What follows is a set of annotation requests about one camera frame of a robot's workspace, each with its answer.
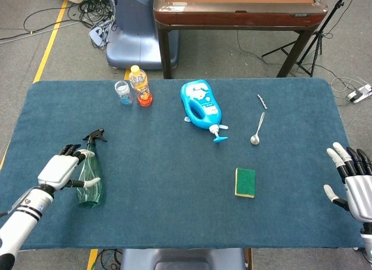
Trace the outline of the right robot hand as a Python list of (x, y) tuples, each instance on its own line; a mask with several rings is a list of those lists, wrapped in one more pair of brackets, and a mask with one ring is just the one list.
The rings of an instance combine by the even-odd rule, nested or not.
[(328, 199), (362, 223), (372, 223), (372, 159), (362, 149), (334, 142), (327, 149), (344, 185), (346, 199), (338, 197), (330, 185), (323, 185)]

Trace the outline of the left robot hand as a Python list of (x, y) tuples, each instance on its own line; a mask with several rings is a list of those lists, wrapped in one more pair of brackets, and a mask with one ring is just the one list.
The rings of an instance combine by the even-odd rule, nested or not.
[(90, 181), (71, 180), (76, 167), (85, 159), (94, 157), (94, 152), (79, 149), (81, 145), (66, 145), (59, 154), (54, 155), (38, 175), (39, 187), (49, 194), (63, 188), (90, 188), (101, 179), (93, 178)]

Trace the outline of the green spray bottle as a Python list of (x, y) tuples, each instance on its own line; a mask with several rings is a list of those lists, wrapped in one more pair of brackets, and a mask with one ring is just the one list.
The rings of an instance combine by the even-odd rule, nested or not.
[(98, 154), (96, 153), (96, 139), (106, 142), (103, 137), (104, 129), (97, 129), (88, 134), (83, 140), (87, 141), (87, 150), (93, 152), (95, 156), (85, 158), (83, 167), (79, 176), (79, 181), (89, 184), (87, 188), (77, 188), (77, 198), (79, 205), (83, 207), (96, 207), (100, 204), (102, 198), (103, 177)]

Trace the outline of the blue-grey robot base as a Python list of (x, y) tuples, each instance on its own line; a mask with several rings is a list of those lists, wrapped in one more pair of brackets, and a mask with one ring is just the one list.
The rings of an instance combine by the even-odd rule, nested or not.
[(153, 0), (110, 0), (110, 4), (116, 25), (109, 31), (108, 64), (119, 69), (138, 65), (144, 70), (161, 70)]

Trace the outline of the orange drink bottle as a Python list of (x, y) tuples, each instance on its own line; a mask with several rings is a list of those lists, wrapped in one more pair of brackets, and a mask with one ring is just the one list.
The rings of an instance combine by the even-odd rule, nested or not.
[(152, 104), (153, 96), (149, 89), (149, 81), (146, 72), (139, 66), (133, 65), (130, 68), (130, 84), (136, 94), (137, 102), (140, 106), (149, 106)]

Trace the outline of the blue detergent pump bottle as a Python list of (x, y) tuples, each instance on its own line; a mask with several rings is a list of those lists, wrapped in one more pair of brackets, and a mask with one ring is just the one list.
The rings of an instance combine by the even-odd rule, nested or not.
[(215, 136), (215, 143), (228, 139), (219, 135), (218, 125), (221, 123), (222, 112), (206, 80), (185, 83), (180, 89), (180, 97), (193, 125), (208, 129)]

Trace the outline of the white power strip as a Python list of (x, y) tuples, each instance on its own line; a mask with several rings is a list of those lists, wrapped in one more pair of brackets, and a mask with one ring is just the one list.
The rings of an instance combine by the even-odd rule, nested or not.
[(347, 95), (348, 101), (354, 104), (370, 97), (372, 97), (372, 86), (370, 84), (366, 84)]

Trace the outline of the clear glass jar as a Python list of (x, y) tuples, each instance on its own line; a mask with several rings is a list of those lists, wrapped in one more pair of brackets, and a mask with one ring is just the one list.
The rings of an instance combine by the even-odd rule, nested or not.
[(130, 87), (125, 81), (117, 81), (114, 84), (114, 88), (122, 104), (128, 106), (131, 105), (134, 101), (133, 95), (131, 93)]

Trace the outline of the green yellow sponge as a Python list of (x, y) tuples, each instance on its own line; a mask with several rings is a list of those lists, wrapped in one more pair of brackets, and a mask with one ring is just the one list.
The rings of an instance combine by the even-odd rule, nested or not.
[(235, 169), (235, 191), (234, 194), (239, 197), (255, 197), (255, 170), (244, 168)]

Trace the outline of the metal spoon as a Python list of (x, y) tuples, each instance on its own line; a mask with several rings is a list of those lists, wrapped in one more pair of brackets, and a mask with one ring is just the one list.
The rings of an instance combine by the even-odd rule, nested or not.
[(258, 126), (257, 126), (257, 130), (255, 132), (254, 135), (251, 136), (250, 138), (250, 142), (251, 144), (253, 145), (258, 145), (260, 143), (260, 139), (259, 139), (259, 131), (262, 127), (262, 124), (263, 124), (263, 121), (264, 121), (264, 117), (265, 117), (266, 113), (263, 112), (260, 116), (260, 120), (259, 120), (259, 123), (258, 123)]

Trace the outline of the blue table cloth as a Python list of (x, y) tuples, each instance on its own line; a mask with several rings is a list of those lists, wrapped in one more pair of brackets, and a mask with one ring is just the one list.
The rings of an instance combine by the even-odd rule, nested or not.
[[(57, 192), (24, 249), (357, 247), (361, 225), (323, 190), (344, 189), (326, 150), (348, 144), (330, 85), (320, 78), (212, 79), (228, 139), (184, 121), (183, 80), (151, 80), (148, 107), (121, 104), (114, 81), (40, 81), (28, 90), (0, 171), (0, 212), (49, 159), (103, 128), (96, 148), (103, 200)], [(265, 110), (257, 97), (268, 107)], [(253, 145), (261, 114), (260, 143)], [(235, 169), (255, 170), (239, 197)]]

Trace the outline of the grey power strip with plugs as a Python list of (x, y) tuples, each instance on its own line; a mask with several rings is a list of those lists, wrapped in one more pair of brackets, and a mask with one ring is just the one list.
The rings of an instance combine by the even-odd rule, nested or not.
[(91, 42), (99, 48), (104, 48), (108, 43), (109, 31), (110, 21), (103, 21), (101, 24), (90, 30), (89, 37)]

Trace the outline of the grey robot torso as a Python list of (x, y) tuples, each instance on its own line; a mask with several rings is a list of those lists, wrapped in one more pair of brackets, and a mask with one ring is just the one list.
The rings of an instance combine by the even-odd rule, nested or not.
[(247, 270), (243, 249), (125, 249), (120, 270)]

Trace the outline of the black tripod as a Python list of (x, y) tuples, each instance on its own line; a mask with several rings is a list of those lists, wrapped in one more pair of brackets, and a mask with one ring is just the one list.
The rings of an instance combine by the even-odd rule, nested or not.
[[(305, 49), (305, 52), (302, 54), (301, 58), (295, 62), (297, 67), (301, 69), (305, 74), (307, 74), (309, 77), (313, 77), (314, 69), (316, 66), (317, 57), (319, 54), (323, 53), (322, 45), (323, 45), (323, 39), (330, 35), (332, 30), (335, 28), (335, 26), (339, 23), (341, 19), (339, 19), (328, 32), (325, 32), (325, 28), (327, 27), (327, 24), (330, 22), (332, 17), (335, 15), (335, 12), (342, 8), (345, 4), (345, 0), (337, 0), (334, 7), (332, 8), (331, 12), (327, 17), (325, 18), (324, 22), (322, 23), (321, 27), (316, 30), (313, 35), (314, 38), (311, 40), (310, 44)], [(305, 59), (307, 57), (313, 57), (312, 62), (310, 64), (310, 68), (305, 68)]]

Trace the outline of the brown mahjong table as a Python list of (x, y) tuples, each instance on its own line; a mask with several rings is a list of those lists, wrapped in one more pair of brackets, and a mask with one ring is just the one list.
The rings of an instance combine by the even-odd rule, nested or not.
[(286, 77), (327, 12), (326, 0), (153, 0), (163, 77), (171, 78), (173, 30), (294, 31), (299, 36), (277, 74)]

